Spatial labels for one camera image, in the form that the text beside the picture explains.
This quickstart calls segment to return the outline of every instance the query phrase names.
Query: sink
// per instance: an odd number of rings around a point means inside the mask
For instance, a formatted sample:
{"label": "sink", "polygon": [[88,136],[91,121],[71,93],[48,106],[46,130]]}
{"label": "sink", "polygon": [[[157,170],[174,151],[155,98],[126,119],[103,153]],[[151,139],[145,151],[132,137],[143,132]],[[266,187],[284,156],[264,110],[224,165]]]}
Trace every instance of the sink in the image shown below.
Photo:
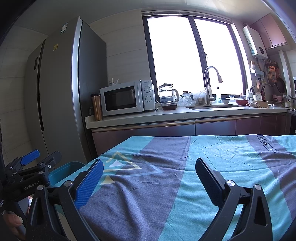
{"label": "sink", "polygon": [[192,109],[192,110],[199,110],[199,109],[237,108],[237,107],[246,107],[246,106],[237,105],[237,104],[211,104],[211,105],[192,106],[192,107],[187,107],[187,108]]}

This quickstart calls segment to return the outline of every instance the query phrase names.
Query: kettle handle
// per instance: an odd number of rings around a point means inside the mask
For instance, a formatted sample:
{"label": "kettle handle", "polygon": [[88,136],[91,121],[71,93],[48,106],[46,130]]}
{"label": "kettle handle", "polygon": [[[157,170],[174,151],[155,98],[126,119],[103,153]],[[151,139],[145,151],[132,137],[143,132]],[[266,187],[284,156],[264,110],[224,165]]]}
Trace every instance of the kettle handle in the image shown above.
{"label": "kettle handle", "polygon": [[179,99],[180,99],[180,96],[179,96],[179,93],[178,93],[178,91],[176,90],[176,89],[172,89],[172,94],[173,93],[176,93],[176,95],[177,95],[177,99],[176,100],[173,100],[173,103],[175,103],[175,102],[178,102],[179,101]]}

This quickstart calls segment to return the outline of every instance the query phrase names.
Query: black pan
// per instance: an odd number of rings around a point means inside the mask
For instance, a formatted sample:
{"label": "black pan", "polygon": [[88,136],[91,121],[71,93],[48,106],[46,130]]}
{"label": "black pan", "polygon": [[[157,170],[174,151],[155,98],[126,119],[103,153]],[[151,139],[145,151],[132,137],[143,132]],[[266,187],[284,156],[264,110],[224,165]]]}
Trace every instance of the black pan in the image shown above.
{"label": "black pan", "polygon": [[276,79],[276,87],[280,93],[284,94],[286,92],[286,84],[281,77]]}

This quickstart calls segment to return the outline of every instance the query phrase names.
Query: teal plastic bin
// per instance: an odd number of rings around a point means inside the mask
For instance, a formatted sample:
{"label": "teal plastic bin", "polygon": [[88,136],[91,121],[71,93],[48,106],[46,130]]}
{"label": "teal plastic bin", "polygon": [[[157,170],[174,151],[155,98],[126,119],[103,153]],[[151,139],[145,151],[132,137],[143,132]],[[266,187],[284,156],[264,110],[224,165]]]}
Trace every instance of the teal plastic bin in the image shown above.
{"label": "teal plastic bin", "polygon": [[72,173],[76,172],[80,168],[84,167],[85,164],[79,161],[72,161],[69,162],[55,170],[53,170],[49,175],[50,187],[53,187],[58,182],[66,178],[67,176],[71,175]]}

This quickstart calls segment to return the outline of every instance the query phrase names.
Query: white triangle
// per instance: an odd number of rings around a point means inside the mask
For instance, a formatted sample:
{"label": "white triangle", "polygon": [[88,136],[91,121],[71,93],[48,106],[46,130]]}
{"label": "white triangle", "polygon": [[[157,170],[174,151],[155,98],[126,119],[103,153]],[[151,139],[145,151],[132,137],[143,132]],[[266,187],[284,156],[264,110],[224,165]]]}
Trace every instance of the white triangle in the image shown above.
{"label": "white triangle", "polygon": [[116,160],[109,167],[118,167],[118,166],[123,166],[123,164]]}
{"label": "white triangle", "polygon": [[110,176],[106,176],[105,180],[101,183],[101,185],[105,185],[105,184],[112,184],[115,183]]}

